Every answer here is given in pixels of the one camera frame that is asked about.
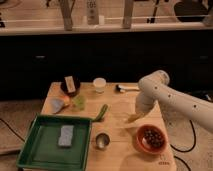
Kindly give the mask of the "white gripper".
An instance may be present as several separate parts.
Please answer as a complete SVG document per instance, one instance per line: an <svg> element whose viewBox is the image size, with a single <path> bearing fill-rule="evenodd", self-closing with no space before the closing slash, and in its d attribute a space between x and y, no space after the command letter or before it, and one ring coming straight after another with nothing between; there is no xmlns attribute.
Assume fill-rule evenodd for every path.
<svg viewBox="0 0 213 171"><path fill-rule="evenodd" d="M155 100L146 96L144 93L139 93L135 100L135 112L140 115L147 115L154 107Z"/></svg>

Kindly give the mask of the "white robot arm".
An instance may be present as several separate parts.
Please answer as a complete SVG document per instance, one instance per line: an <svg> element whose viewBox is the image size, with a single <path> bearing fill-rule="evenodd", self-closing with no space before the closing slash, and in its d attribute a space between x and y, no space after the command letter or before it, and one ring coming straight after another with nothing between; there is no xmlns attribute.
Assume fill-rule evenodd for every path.
<svg viewBox="0 0 213 171"><path fill-rule="evenodd" d="M176 91L168 86L169 82L169 75L163 70L142 77L138 82L140 92L135 112L146 116L156 101L163 102L213 133L213 103Z"/></svg>

